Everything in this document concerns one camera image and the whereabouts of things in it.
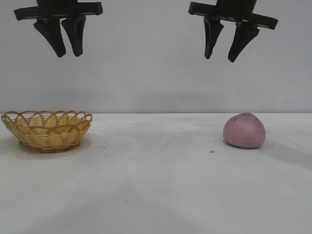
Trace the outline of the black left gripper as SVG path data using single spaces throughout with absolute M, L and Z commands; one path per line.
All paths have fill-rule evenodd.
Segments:
M 66 49 L 60 29 L 60 19 L 73 53 L 76 57 L 83 54 L 83 31 L 88 15 L 101 15 L 101 2 L 79 2 L 77 0 L 38 0 L 36 6 L 14 10 L 17 20 L 36 19 L 34 28 L 42 34 L 61 58 Z

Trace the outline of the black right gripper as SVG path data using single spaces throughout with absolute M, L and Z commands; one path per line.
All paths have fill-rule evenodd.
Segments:
M 278 20 L 254 13 L 255 0 L 217 0 L 215 5 L 191 2 L 188 13 L 204 17 L 205 58 L 213 53 L 216 41 L 223 29 L 220 20 L 232 22 L 249 22 L 236 24 L 234 40 L 228 59 L 235 62 L 242 50 L 259 34 L 259 27 L 274 30 Z

